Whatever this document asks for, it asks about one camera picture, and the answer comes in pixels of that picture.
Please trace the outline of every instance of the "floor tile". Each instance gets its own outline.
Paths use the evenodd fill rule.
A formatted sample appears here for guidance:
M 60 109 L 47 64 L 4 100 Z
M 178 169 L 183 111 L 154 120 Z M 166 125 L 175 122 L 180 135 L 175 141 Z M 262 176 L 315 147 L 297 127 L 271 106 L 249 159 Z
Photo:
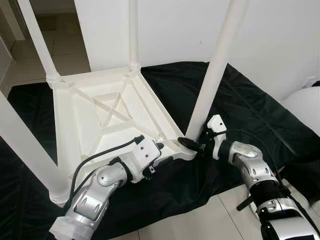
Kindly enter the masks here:
M 44 14 L 36 17 L 39 28 L 41 31 L 53 31 L 56 30 L 57 16 L 51 14 Z
M 56 55 L 52 57 L 56 70 L 60 75 L 72 75 L 90 72 L 86 55 Z
M 11 91 L 12 86 L 6 84 L 6 85 L 0 85 L 0 91 L 2 92 L 2 94 L 5 96 L 5 98 L 7 99 L 9 96 L 9 93 Z
M 241 240 L 218 196 L 188 213 L 168 217 L 138 230 L 140 240 Z
M 62 33 L 80 34 L 80 24 L 76 13 L 62 13 L 57 15 L 56 29 Z
M 283 184 L 286 185 L 291 191 L 291 195 L 302 205 L 312 218 L 318 228 L 320 228 L 320 217 L 309 206 L 306 199 L 286 181 L 283 180 Z M 236 227 L 238 228 L 241 236 L 244 240 L 256 240 L 262 239 L 260 232 L 260 222 L 252 214 L 249 207 L 246 207 L 242 211 L 237 211 L 236 207 L 248 196 L 248 191 L 245 185 L 238 186 L 219 194 L 219 197 L 224 204 L 225 208 L 232 217 Z
M 128 234 L 112 238 L 111 240 L 139 240 L 139 235 L 137 231 L 133 231 Z
M 49 50 L 49 53 L 52 54 L 54 40 L 44 37 L 44 41 L 45 41 L 46 46 Z M 29 59 L 29 58 L 37 58 L 38 57 L 38 53 L 36 51 L 35 45 L 32 42 L 32 40 L 29 38 L 26 40 L 15 41 L 11 52 L 12 52 L 14 59 L 17 61 L 21 60 L 21 59 Z
M 8 82 L 21 82 L 45 77 L 45 70 L 38 57 L 23 58 L 12 62 L 7 72 Z
M 57 30 L 41 31 L 41 33 L 46 40 L 55 40 L 56 36 L 59 34 Z
M 241 185 L 218 195 L 226 210 L 232 217 L 244 240 L 261 240 L 260 222 L 252 214 L 249 207 L 242 211 L 236 209 L 243 200 L 248 197 L 245 185 Z
M 53 55 L 82 54 L 86 55 L 85 43 L 80 33 L 57 33 L 54 38 Z

